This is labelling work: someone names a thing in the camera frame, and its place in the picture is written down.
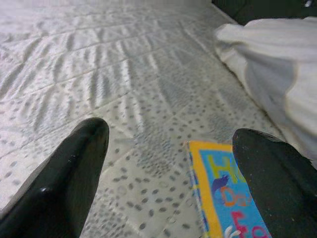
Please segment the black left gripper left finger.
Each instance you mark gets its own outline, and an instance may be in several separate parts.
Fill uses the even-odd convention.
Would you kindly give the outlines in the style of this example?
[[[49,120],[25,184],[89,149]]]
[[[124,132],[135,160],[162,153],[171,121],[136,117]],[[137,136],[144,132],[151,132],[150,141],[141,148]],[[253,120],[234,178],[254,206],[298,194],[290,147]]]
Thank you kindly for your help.
[[[2,238],[78,238],[93,203],[109,142],[102,118],[80,122],[0,220]]]

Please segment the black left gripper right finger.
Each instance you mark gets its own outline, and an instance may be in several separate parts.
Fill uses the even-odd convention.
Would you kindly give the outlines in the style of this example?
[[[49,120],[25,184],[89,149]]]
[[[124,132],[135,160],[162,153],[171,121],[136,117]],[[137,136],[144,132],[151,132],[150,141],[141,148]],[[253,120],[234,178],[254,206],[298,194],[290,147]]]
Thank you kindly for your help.
[[[311,160],[270,134],[240,128],[233,154],[274,238],[317,236],[317,171]]]

